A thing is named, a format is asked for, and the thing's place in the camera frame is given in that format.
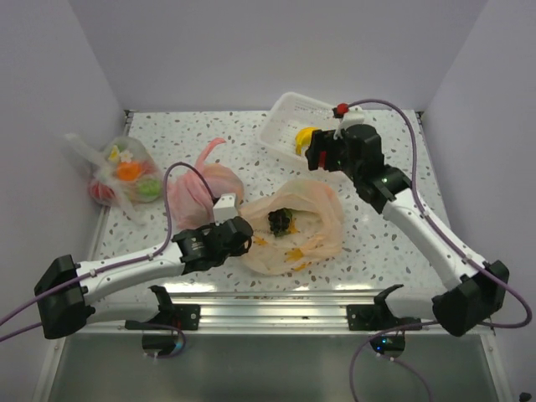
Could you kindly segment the red toy chili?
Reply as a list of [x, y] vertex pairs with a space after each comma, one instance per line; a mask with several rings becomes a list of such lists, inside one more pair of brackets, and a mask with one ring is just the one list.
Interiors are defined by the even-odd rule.
[[327, 158], [327, 153], [325, 151], [320, 152], [318, 166], [321, 169], [324, 169], [326, 166], [326, 158]]

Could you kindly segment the yellow toy banana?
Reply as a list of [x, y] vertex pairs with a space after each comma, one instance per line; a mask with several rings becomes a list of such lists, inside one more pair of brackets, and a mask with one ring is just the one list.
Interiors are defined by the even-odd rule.
[[295, 136], [295, 154], [301, 156], [311, 144], [312, 134], [318, 131], [317, 127], [302, 128]]

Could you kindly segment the orange plastic bag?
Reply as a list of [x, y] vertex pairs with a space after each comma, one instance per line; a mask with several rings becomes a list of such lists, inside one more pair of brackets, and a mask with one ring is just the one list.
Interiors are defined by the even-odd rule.
[[[292, 212], [291, 232], [281, 237], [270, 232], [268, 223], [268, 213], [278, 209]], [[343, 207], [326, 183], [291, 180], [274, 194], [244, 204], [240, 213], [253, 229], [252, 246], [241, 261], [256, 273], [278, 276], [301, 271], [342, 250]]]

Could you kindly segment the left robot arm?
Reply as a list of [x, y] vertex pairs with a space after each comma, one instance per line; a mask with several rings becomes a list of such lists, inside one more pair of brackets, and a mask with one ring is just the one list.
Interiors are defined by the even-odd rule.
[[127, 320], [168, 327], [174, 309], [160, 291], [135, 296], [133, 303], [110, 296], [133, 286], [208, 271], [246, 254], [253, 229], [240, 216], [221, 224], [186, 229], [166, 244], [109, 260], [76, 263], [63, 255], [51, 263], [34, 288], [47, 339], [64, 338], [89, 323]]

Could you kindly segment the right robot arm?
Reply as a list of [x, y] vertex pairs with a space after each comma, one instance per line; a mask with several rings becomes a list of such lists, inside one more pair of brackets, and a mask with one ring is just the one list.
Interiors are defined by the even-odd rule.
[[399, 286], [390, 287], [373, 309], [378, 326], [389, 329], [406, 318], [431, 319], [460, 337], [503, 306], [508, 268], [500, 260], [485, 261], [437, 221], [429, 208], [417, 204], [409, 177], [385, 162], [374, 127], [315, 130], [305, 156], [312, 171], [344, 173], [358, 196], [417, 247], [446, 289], [423, 301], [416, 296], [404, 300]]

